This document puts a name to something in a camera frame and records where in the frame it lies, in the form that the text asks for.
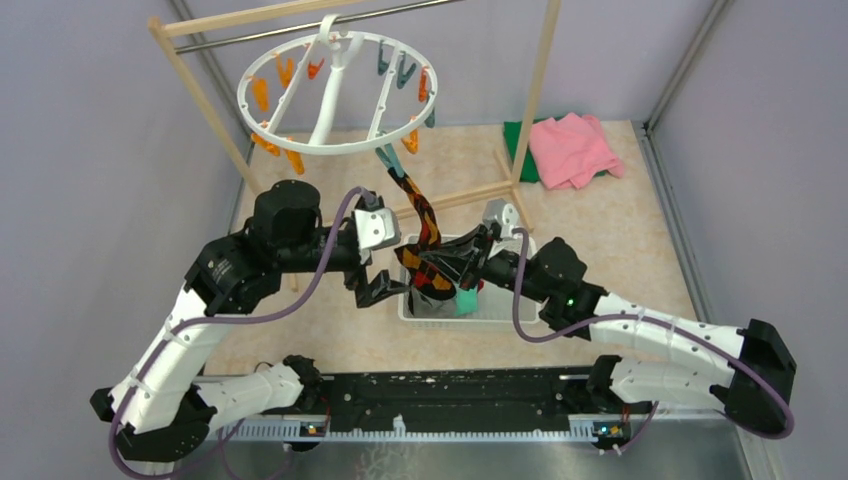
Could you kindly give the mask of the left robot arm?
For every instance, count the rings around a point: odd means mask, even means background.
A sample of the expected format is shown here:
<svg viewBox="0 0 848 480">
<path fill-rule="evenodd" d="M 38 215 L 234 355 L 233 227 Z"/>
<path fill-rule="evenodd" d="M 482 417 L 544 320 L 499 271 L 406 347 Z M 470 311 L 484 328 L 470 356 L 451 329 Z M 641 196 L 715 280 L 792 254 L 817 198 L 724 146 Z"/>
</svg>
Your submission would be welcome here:
<svg viewBox="0 0 848 480">
<path fill-rule="evenodd" d="M 343 274 L 361 308 L 403 291 L 386 271 L 367 276 L 372 253 L 400 242 L 395 212 L 376 193 L 356 187 L 324 226 L 320 201 L 307 182 L 279 181 L 256 197 L 241 230 L 203 247 L 141 359 L 120 383 L 91 397 L 110 426 L 108 448 L 118 466 L 181 460 L 210 432 L 269 410 L 320 408 L 321 374 L 299 355 L 216 384 L 196 381 L 233 328 L 272 321 L 255 308 L 280 290 L 287 274 L 308 273 L 311 281 L 285 315 L 301 308 L 328 272 Z"/>
</svg>

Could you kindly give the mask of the teal sock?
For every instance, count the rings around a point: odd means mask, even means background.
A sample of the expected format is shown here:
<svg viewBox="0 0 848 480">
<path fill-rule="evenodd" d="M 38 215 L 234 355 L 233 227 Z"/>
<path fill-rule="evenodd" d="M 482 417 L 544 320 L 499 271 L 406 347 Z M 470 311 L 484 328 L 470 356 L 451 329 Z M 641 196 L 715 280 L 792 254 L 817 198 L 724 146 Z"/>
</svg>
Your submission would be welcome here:
<svg viewBox="0 0 848 480">
<path fill-rule="evenodd" d="M 464 317 L 474 314 L 479 309 L 479 288 L 456 289 L 455 313 L 456 317 Z"/>
</svg>

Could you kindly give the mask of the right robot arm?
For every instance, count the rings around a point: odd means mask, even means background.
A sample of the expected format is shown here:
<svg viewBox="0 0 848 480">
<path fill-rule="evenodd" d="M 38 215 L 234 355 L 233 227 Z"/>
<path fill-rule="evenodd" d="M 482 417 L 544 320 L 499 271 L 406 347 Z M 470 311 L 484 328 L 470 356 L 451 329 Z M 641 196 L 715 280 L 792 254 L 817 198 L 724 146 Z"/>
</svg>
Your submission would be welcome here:
<svg viewBox="0 0 848 480">
<path fill-rule="evenodd" d="M 515 304 L 541 304 L 549 334 L 532 336 L 513 321 L 528 342 L 578 337 L 652 355 L 650 361 L 599 357 L 586 385 L 594 409 L 665 402 L 716 410 L 767 439 L 794 431 L 797 363 L 773 324 L 753 318 L 744 327 L 718 325 L 646 308 L 586 281 L 586 264 L 564 239 L 555 237 L 530 255 L 528 232 L 513 233 L 516 252 L 498 249 L 492 228 L 481 225 L 423 256 L 462 288 L 486 281 L 510 290 Z"/>
</svg>

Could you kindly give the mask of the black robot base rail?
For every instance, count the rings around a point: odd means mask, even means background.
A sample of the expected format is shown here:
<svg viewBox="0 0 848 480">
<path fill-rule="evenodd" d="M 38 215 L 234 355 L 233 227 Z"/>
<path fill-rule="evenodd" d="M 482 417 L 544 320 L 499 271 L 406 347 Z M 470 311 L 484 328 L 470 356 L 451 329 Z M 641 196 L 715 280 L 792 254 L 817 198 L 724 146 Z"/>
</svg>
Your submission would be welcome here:
<svg viewBox="0 0 848 480">
<path fill-rule="evenodd" d="M 305 358 L 289 358 L 307 381 L 291 406 L 271 413 L 298 420 L 294 444 L 560 441 L 583 437 L 601 450 L 634 437 L 631 420 L 649 401 L 625 403 L 601 392 L 591 370 L 531 367 L 319 375 Z"/>
</svg>

